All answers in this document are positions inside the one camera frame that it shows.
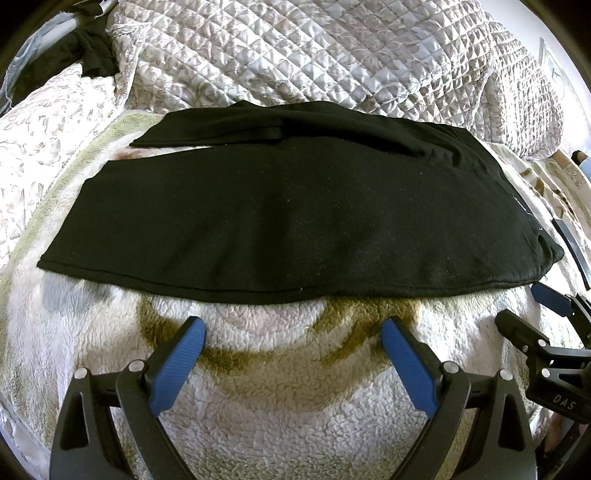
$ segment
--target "floral pattern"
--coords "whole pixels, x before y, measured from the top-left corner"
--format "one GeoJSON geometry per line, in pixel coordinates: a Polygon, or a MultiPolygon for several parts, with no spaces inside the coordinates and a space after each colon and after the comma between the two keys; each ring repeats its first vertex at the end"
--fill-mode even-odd
{"type": "Polygon", "coordinates": [[[60,172],[123,110],[146,32],[111,27],[121,69],[114,78],[83,77],[75,63],[0,119],[0,270],[60,172]]]}

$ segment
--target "white wall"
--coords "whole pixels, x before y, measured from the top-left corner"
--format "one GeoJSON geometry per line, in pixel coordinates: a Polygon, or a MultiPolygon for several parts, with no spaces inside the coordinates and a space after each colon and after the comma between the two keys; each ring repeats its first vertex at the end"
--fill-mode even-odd
{"type": "Polygon", "coordinates": [[[577,96],[583,104],[591,123],[591,92],[585,85],[573,61],[546,25],[519,0],[479,0],[480,4],[496,20],[509,29],[536,58],[540,58],[540,37],[557,57],[560,66],[569,77],[577,96]]]}

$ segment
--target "bedsheet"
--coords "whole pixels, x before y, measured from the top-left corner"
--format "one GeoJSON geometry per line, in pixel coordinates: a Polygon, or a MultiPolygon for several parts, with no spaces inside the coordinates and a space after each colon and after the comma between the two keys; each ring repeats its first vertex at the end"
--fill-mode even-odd
{"type": "Polygon", "coordinates": [[[447,123],[519,157],[560,145],[536,60],[477,0],[122,0],[150,28],[128,108],[328,100],[447,123]]]}
{"type": "Polygon", "coordinates": [[[91,79],[75,63],[0,119],[0,271],[56,178],[124,109],[146,26],[108,34],[120,73],[91,79]]]}
{"type": "MultiPolygon", "coordinates": [[[[0,393],[6,411],[42,452],[51,446],[77,367],[103,373],[145,358],[189,315],[206,322],[207,345],[161,421],[196,476],[212,480],[389,478],[426,420],[412,408],[380,346],[379,325],[393,314],[442,360],[488,375],[508,368],[522,391],[525,357],[497,333],[497,312],[513,310],[553,345],[580,346],[570,324],[537,304],[526,287],[440,299],[325,297],[246,306],[152,296],[36,268],[85,178],[109,159],[172,151],[126,147],[160,118],[127,112],[78,155],[35,211],[0,282],[0,393]]],[[[560,196],[553,199],[563,207],[558,212],[531,187],[511,166],[521,161],[514,153],[500,145],[488,148],[565,250],[543,281],[564,293],[584,291],[550,224],[553,215],[562,216],[589,258],[580,222],[560,196]]],[[[547,414],[525,404],[539,440],[547,414]]],[[[470,420],[466,415],[438,478],[453,471],[470,420]]],[[[116,425],[134,472],[146,478],[120,414],[116,425]]]]}

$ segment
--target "black cloth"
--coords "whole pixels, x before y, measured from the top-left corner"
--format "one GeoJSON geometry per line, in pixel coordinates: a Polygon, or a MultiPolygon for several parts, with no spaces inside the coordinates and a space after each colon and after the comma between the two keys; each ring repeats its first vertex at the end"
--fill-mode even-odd
{"type": "Polygon", "coordinates": [[[83,77],[109,77],[119,73],[117,59],[106,35],[106,15],[73,30],[27,65],[18,77],[12,104],[22,102],[53,76],[82,60],[83,77]]]}
{"type": "Polygon", "coordinates": [[[102,0],[82,0],[64,9],[64,12],[71,12],[75,14],[88,15],[90,17],[97,17],[103,14],[103,9],[100,5],[102,0]]]}
{"type": "Polygon", "coordinates": [[[266,304],[515,287],[564,254],[461,128],[327,102],[239,102],[169,113],[133,145],[221,141],[107,162],[38,266],[266,304]]]}

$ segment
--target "white quilted comforter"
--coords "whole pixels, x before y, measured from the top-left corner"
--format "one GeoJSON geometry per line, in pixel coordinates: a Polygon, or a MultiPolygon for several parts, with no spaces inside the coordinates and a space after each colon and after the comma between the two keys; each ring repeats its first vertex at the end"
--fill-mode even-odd
{"type": "Polygon", "coordinates": [[[110,21],[150,25],[129,108],[328,100],[522,158],[560,145],[548,80],[476,0],[121,0],[110,21]]]}

